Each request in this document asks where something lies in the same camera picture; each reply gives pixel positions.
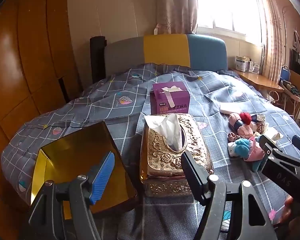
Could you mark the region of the person's right hand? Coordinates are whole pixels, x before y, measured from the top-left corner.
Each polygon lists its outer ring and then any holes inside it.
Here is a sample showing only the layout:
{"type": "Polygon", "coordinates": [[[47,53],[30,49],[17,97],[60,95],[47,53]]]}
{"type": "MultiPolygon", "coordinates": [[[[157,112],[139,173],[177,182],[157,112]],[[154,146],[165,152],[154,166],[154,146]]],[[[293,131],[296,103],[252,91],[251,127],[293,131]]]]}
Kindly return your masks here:
{"type": "Polygon", "coordinates": [[[297,216],[298,202],[293,200],[293,197],[288,195],[285,200],[284,210],[279,222],[274,225],[274,227],[281,224],[288,224],[290,232],[297,233],[300,232],[300,216],[297,216]]]}

